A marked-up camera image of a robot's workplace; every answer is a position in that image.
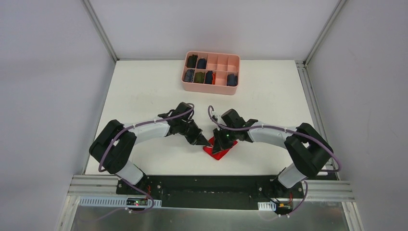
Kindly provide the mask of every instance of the metal sheet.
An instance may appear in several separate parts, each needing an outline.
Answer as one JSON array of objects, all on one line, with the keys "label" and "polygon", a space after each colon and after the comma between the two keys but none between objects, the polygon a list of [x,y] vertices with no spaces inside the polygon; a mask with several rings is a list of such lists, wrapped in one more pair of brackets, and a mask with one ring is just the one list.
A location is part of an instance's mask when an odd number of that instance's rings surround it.
[{"label": "metal sheet", "polygon": [[217,209],[154,209],[146,214],[119,210],[98,221],[115,208],[82,207],[76,212],[72,231],[348,231],[341,203],[305,202],[287,218],[270,211]]}]

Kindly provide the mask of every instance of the white table surface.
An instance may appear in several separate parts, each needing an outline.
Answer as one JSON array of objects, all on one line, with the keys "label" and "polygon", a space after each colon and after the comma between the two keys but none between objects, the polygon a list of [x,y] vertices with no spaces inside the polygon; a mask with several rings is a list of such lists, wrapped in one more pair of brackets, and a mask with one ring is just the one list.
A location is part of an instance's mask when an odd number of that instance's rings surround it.
[{"label": "white table surface", "polygon": [[[180,82],[183,65],[181,60],[118,61],[97,135],[112,119],[150,120],[180,102],[195,105],[193,118],[207,139],[216,127],[207,115],[209,105],[218,114],[234,108],[245,120],[281,126],[312,124],[294,61],[241,60],[240,85],[232,96],[185,91]],[[273,175],[292,163],[285,149],[248,142],[239,142],[217,161],[181,135],[140,143],[130,160],[149,175]],[[91,156],[86,174],[101,174],[98,164]]]}]

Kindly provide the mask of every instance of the dark blue sock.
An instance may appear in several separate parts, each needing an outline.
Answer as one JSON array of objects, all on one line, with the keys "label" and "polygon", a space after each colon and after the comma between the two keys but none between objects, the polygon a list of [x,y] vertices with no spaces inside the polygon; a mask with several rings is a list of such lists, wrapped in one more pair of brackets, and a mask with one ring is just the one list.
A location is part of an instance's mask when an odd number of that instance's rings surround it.
[{"label": "dark blue sock", "polygon": [[213,84],[213,71],[209,71],[207,72],[207,74],[205,74],[205,84]]},{"label": "dark blue sock", "polygon": [[201,58],[197,62],[197,69],[206,69],[207,68],[207,60],[205,58]]},{"label": "dark blue sock", "polygon": [[238,76],[229,74],[227,76],[227,86],[235,87],[238,85]]}]

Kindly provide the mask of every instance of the white cable organizer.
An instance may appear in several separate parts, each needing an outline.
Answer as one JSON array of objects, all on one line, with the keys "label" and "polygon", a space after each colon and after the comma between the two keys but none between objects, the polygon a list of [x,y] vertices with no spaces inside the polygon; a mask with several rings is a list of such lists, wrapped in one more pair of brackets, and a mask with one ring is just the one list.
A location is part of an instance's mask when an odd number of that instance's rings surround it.
[{"label": "white cable organizer", "polygon": [[275,211],[276,204],[273,202],[258,202],[259,211]]},{"label": "white cable organizer", "polygon": [[[117,197],[117,196],[82,196],[79,200],[80,206],[93,206],[93,207],[133,207],[127,206],[126,201],[128,197]],[[138,208],[145,208],[152,206],[152,201],[148,200],[147,205],[140,205]],[[154,200],[153,208],[162,207],[161,200]]]}]

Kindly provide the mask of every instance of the pink storage box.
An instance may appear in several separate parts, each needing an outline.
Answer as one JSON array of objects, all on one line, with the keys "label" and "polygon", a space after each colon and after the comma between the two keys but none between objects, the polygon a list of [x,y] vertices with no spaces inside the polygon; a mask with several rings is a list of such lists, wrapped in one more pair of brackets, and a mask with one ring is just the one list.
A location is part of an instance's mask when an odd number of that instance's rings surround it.
[{"label": "pink storage box", "polygon": [[[187,59],[191,55],[197,55],[197,62],[201,58],[207,60],[206,69],[196,69],[187,67]],[[210,52],[200,52],[200,51],[189,51],[186,55],[186,60],[184,62],[183,74],[181,75],[181,83],[183,88],[186,91],[196,91],[204,93],[213,93],[213,94],[223,94],[223,95],[233,95],[235,94],[237,87],[240,83],[240,57],[236,54],[221,54],[221,53],[210,53]],[[208,71],[213,71],[216,75],[214,84],[205,84],[205,83],[190,83],[184,82],[184,76],[186,75],[187,70],[193,69],[194,75],[197,72],[204,72],[204,75]],[[234,87],[227,86],[227,75],[235,74],[238,76],[238,84]]]}]

